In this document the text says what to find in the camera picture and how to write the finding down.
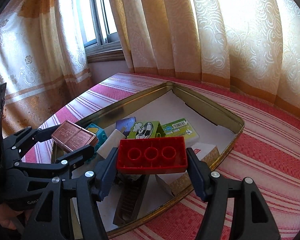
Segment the person's left hand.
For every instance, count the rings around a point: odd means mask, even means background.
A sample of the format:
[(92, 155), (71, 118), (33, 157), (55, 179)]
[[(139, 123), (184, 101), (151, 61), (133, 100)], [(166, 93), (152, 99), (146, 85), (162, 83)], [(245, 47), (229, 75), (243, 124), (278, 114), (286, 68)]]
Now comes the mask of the person's left hand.
[(29, 220), (33, 210), (25, 210), (25, 211), (14, 211), (6, 204), (0, 204), (0, 225), (3, 228), (16, 230), (17, 227), (15, 226), (13, 220), (18, 215), (25, 213), (26, 222)]

